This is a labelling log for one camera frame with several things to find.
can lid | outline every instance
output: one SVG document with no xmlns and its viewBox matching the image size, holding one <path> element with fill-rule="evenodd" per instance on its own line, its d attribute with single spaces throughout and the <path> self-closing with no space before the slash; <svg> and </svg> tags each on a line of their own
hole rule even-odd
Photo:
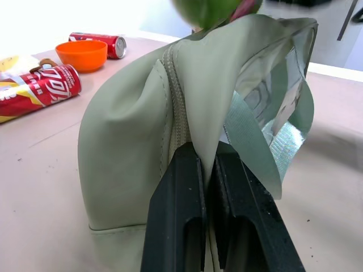
<svg viewBox="0 0 363 272">
<path fill-rule="evenodd" d="M 118 37 L 116 40 L 115 51 L 118 58 L 123 58 L 126 54 L 126 41 L 123 37 Z"/>
</svg>

table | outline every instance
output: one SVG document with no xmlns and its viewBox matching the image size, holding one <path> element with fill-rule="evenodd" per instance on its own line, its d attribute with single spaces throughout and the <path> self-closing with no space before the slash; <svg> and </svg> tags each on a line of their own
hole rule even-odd
<svg viewBox="0 0 363 272">
<path fill-rule="evenodd" d="M 107 271 L 88 233 L 77 140 L 98 88 L 117 70 L 166 44 L 126 41 L 124 59 L 81 74 L 79 96 L 0 126 L 0 271 Z M 54 51 L 36 57 L 59 62 Z M 308 73 L 307 80 L 315 100 L 313 127 L 276 203 L 306 271 L 361 272 L 363 83 L 317 73 Z"/>
</svg>

plastic bowl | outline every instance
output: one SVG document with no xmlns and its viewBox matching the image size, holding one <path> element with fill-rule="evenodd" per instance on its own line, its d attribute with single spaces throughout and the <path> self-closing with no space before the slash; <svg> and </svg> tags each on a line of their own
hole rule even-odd
<svg viewBox="0 0 363 272">
<path fill-rule="evenodd" d="M 103 41 L 69 41 L 56 47 L 64 64 L 71 64 L 80 73 L 100 69 L 107 59 L 107 44 Z"/>
</svg>

beige table surface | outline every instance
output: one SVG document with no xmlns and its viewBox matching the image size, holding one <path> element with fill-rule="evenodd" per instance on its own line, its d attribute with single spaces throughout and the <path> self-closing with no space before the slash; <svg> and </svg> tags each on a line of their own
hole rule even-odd
<svg viewBox="0 0 363 272">
<path fill-rule="evenodd" d="M 126 41 L 124 59 L 81 75 L 81 95 L 0 125 L 1 272 L 106 271 L 88 235 L 77 139 L 102 83 L 165 44 Z M 53 51 L 37 57 L 59 61 Z M 314 73 L 307 80 L 314 124 L 277 205 L 306 271 L 362 272 L 363 83 Z"/>
</svg>

red can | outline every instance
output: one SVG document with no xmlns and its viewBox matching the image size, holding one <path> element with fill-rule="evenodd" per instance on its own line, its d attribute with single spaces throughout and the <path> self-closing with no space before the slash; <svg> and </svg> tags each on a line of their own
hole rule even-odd
<svg viewBox="0 0 363 272">
<path fill-rule="evenodd" d="M 0 123 L 79 94 L 81 80 L 72 65 L 60 65 L 0 80 Z"/>
<path fill-rule="evenodd" d="M 126 54 L 126 41 L 121 36 L 108 36 L 73 32 L 69 35 L 69 41 L 99 40 L 107 44 L 107 57 L 113 59 L 123 58 Z"/>
</svg>

